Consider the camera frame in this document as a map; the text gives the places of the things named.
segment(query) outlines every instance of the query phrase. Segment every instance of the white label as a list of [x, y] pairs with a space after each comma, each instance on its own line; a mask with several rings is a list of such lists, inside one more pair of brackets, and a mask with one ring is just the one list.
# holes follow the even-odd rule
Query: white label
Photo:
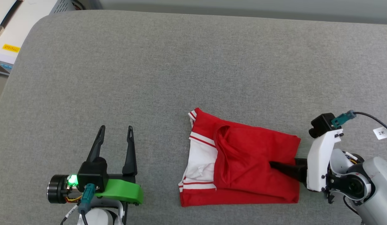
[[377, 129], [374, 129], [374, 134], [377, 136], [378, 140], [387, 138], [387, 129], [385, 127], [380, 127]]

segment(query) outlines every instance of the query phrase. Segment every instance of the folded shirt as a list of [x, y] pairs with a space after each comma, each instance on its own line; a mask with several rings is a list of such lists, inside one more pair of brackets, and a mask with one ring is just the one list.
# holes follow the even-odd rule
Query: folded shirt
[[295, 164], [300, 139], [219, 119], [196, 108], [188, 165], [179, 183], [181, 205], [297, 203], [299, 182], [269, 161]]

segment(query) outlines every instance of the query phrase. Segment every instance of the gray table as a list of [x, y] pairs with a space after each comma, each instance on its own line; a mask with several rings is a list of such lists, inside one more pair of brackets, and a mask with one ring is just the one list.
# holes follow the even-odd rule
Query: gray table
[[[295, 205], [182, 208], [195, 107], [226, 120], [295, 134], [306, 157], [310, 121], [365, 111], [387, 123], [387, 25], [88, 11], [31, 30], [0, 102], [0, 224], [59, 224], [54, 174], [78, 171], [100, 125], [109, 173], [124, 163], [134, 127], [145, 203], [129, 224], [357, 225], [341, 199], [304, 187]], [[387, 160], [374, 121], [345, 125], [337, 147]], [[76, 224], [73, 215], [67, 224]]]

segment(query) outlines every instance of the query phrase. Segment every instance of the black cable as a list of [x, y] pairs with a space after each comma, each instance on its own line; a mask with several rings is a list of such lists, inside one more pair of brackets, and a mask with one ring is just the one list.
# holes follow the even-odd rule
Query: black cable
[[82, 10], [86, 10], [86, 7], [80, 1], [72, 0], [72, 2], [75, 3], [78, 6], [78, 8], [81, 8]]
[[122, 217], [122, 223], [126, 225], [126, 214], [128, 213], [128, 203], [125, 202], [124, 206], [124, 216]]
[[[79, 204], [81, 204], [81, 201], [80, 201], [80, 200], [77, 202], [76, 206], [79, 206]], [[60, 225], [63, 225], [63, 223], [68, 219], [69, 215], [71, 215], [74, 211], [75, 211], [75, 208], [73, 207], [73, 208], [66, 214], [66, 216], [63, 218], [63, 220], [61, 221]]]
[[82, 215], [82, 220], [84, 221], [84, 224], [88, 225], [88, 221], [86, 221], [85, 211], [81, 210], [81, 215]]
[[379, 124], [381, 124], [383, 127], [385, 127], [387, 129], [387, 125], [385, 125], [385, 123], [381, 122], [379, 119], [373, 117], [370, 114], [367, 114], [367, 113], [364, 113], [364, 112], [353, 112], [353, 114], [365, 115], [367, 117], [370, 117], [370, 118], [372, 118], [373, 120], [377, 121]]
[[16, 0], [14, 5], [11, 7], [9, 12], [4, 17], [0, 26], [2, 26], [3, 28], [7, 27], [7, 24], [10, 22], [10, 19], [13, 17], [13, 15], [15, 14], [15, 12], [17, 11], [17, 9], [19, 8], [19, 6], [21, 5], [22, 2], [23, 2], [23, 0]]
[[63, 221], [61, 221], [60, 225], [63, 225], [66, 220], [67, 220], [67, 218], [64, 217], [64, 219], [63, 219]]
[[356, 212], [356, 210], [354, 210], [352, 207], [350, 207], [349, 204], [346, 202], [346, 196], [345, 196], [345, 195], [344, 195], [344, 203], [345, 203], [345, 205], [346, 205], [350, 210], [352, 210], [352, 212], [358, 214], [358, 212]]

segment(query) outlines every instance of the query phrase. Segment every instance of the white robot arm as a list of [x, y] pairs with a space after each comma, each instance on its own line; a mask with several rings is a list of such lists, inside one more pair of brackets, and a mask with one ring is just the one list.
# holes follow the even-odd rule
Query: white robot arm
[[[387, 225], [387, 162], [380, 157], [365, 161], [356, 154], [334, 149], [344, 135], [341, 125], [356, 117], [355, 114], [349, 111], [336, 118], [332, 113], [320, 115], [312, 121], [314, 128], [309, 130], [315, 140], [308, 158], [297, 159], [296, 166], [278, 162], [270, 165], [304, 183], [310, 191], [324, 192], [329, 203], [333, 202], [335, 193], [344, 195], [344, 203], [362, 218], [363, 225]], [[381, 121], [366, 115], [387, 130]]]

